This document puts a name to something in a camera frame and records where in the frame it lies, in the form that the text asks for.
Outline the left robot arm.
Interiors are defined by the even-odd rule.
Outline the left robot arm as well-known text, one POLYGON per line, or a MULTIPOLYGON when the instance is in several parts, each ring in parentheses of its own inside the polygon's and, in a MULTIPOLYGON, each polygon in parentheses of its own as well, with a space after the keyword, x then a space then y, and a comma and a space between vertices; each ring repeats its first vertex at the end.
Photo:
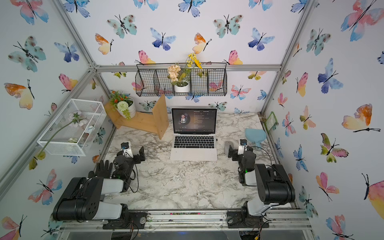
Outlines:
POLYGON ((56 221, 121 220, 128 222, 128 207, 104 201, 104 196, 125 193, 131 183, 138 180, 137 164, 146 160, 145 148, 139 153, 129 152, 128 144, 122 145, 114 161, 100 161, 96 170, 87 178, 73 178, 55 205, 52 217, 56 221))

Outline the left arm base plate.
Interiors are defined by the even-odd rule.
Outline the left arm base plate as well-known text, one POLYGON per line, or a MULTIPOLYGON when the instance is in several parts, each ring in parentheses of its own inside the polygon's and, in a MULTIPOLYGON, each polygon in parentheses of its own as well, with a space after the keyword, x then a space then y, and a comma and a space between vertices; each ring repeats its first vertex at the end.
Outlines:
POLYGON ((142 230, 145 228, 148 213, 146 212, 126 212, 116 220, 108 220, 103 225, 103 230, 142 230))

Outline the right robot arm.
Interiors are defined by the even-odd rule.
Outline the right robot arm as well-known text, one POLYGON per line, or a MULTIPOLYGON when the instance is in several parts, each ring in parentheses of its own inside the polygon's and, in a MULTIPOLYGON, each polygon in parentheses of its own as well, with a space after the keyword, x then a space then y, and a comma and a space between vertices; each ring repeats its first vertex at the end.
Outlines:
POLYGON ((295 202, 295 189, 282 165, 257 164, 257 155, 247 145, 240 145, 237 150, 229 146, 227 155, 239 164, 240 184, 257 188, 258 196, 246 201, 242 207, 244 218, 262 217, 276 206, 295 202))

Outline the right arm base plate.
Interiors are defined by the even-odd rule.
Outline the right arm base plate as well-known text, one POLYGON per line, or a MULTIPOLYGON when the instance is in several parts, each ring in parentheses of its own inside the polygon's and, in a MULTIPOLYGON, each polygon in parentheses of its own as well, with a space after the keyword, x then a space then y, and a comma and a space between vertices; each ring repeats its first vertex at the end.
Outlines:
POLYGON ((269 228, 270 224, 262 216, 251 216, 244 211, 227 211, 229 229, 259 229, 269 228))

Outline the grey wireless mouse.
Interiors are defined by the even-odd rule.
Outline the grey wireless mouse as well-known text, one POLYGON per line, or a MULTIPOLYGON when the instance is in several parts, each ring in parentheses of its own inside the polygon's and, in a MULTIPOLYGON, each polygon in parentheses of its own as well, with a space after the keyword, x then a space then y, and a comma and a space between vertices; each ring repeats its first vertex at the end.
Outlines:
POLYGON ((225 155, 228 157, 228 149, 229 149, 229 146, 232 145, 232 147, 234 148, 234 144, 233 142, 231 141, 225 141, 225 145, 224 145, 224 152, 225 152, 225 155))

